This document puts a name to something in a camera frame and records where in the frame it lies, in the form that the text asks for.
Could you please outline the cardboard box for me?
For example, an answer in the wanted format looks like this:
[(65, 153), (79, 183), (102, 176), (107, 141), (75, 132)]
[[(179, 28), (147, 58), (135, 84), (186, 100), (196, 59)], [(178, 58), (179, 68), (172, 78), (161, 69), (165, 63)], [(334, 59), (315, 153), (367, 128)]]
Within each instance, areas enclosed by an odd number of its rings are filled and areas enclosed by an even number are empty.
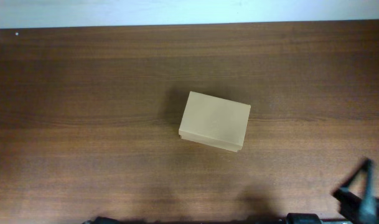
[(251, 106), (191, 91), (179, 135), (182, 139), (238, 152), (245, 140)]

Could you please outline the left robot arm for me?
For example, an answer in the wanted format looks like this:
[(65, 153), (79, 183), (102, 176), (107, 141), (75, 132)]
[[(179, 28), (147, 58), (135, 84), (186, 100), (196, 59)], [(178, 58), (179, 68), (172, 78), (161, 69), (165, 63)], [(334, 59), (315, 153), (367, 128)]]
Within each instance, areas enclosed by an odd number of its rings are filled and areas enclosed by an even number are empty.
[(87, 220), (82, 224), (120, 224), (119, 220), (106, 217), (96, 217), (94, 220)]

